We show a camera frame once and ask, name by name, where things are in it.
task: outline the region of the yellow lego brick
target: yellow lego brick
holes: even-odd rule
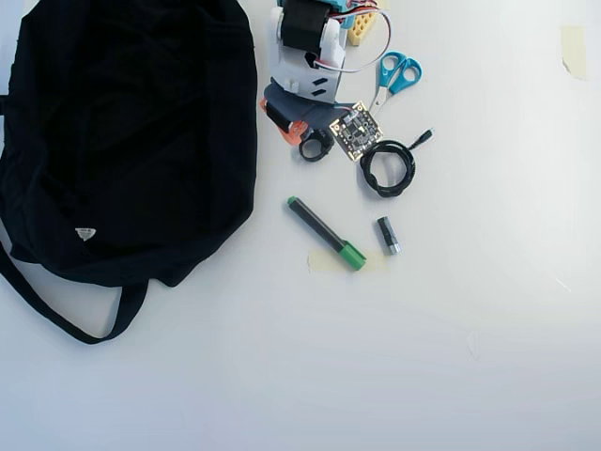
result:
[[[378,0],[378,6],[382,9],[387,9],[388,0]],[[348,41],[351,45],[361,45],[378,19],[376,16],[377,14],[375,12],[370,12],[355,18],[355,23],[353,24],[352,28],[348,30]]]

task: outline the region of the orange part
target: orange part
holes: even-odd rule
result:
[[[267,99],[263,99],[259,103],[259,106],[265,113],[267,113]],[[288,127],[288,132],[285,132],[279,127],[278,130],[289,145],[298,146],[302,142],[302,135],[309,130],[309,124],[303,122],[302,120],[297,120],[290,124]]]

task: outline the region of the bag handle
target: bag handle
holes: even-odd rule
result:
[[[31,285],[29,285],[29,283],[25,280],[23,275],[10,260],[10,257],[1,244],[0,273],[5,276],[12,287],[17,290],[17,292],[27,301],[27,303],[34,308],[34,310],[36,310],[44,318],[54,323],[56,326],[60,327],[73,338],[86,343],[87,345],[97,345],[103,341],[112,340],[113,338],[123,334],[140,311],[148,290],[148,282],[130,287],[123,287],[113,330],[104,338],[96,338],[95,336],[85,333],[80,328],[73,325],[58,313],[53,311],[53,309],[39,297]]]

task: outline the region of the white triangle logo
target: white triangle logo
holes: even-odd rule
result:
[[[79,235],[79,238],[81,238],[84,241],[91,240],[92,238],[94,238],[94,235],[96,235],[95,228],[76,228],[75,231]]]

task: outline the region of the green marker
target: green marker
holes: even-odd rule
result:
[[[290,197],[288,199],[288,206],[292,211],[297,213],[309,227],[317,232],[317,234],[323,238],[353,270],[358,271],[365,266],[367,258],[365,258],[365,256],[350,242],[343,241],[336,235],[331,228],[321,221],[317,215],[304,204],[304,202],[297,197]]]

